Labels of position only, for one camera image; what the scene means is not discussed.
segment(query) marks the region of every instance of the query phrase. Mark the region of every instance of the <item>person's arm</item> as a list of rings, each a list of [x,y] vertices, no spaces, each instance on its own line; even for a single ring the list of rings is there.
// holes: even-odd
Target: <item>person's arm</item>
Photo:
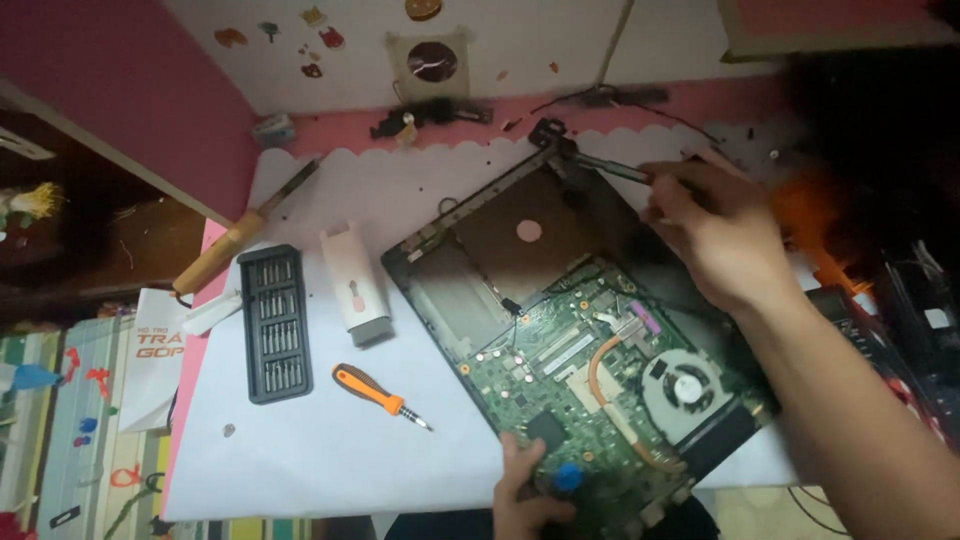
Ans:
[[[960,536],[960,458],[807,300],[763,189],[702,163],[649,163],[650,224],[746,336],[830,503],[863,538]],[[715,213],[687,185],[703,189]]]

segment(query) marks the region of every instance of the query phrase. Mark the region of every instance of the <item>white paper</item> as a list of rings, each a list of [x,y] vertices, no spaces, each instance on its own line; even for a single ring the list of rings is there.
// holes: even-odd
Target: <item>white paper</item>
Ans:
[[[121,432],[166,427],[186,341],[178,320],[189,311],[168,291],[140,289],[120,400]]]

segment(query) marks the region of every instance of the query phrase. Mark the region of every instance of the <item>wooden handle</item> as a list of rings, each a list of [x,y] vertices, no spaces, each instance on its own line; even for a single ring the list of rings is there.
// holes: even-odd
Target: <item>wooden handle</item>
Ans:
[[[369,375],[350,364],[335,365],[332,375],[347,392],[383,406],[390,414],[396,415],[403,406],[403,398],[384,390]]]
[[[266,218],[256,210],[247,210],[243,217],[180,274],[174,282],[174,290],[180,294],[190,294],[200,290],[224,264],[240,253],[266,224]]]

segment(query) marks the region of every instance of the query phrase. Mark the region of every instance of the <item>screwdriver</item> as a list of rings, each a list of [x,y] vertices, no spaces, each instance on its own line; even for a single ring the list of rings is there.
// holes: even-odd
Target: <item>screwdriver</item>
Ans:
[[[416,412],[403,405],[403,398],[384,390],[369,375],[359,369],[350,364],[337,364],[333,366],[332,374],[333,380],[354,396],[379,404],[390,414],[394,416],[399,414],[421,428],[433,431],[433,428],[427,426],[426,422],[423,422]]]

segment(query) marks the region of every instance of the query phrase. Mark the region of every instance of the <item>yellow tassel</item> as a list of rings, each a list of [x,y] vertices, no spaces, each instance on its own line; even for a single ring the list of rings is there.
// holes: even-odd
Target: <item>yellow tassel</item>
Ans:
[[[50,217],[63,202],[60,188],[51,182],[44,182],[29,193],[20,193],[11,200],[10,210],[29,213],[35,219]]]

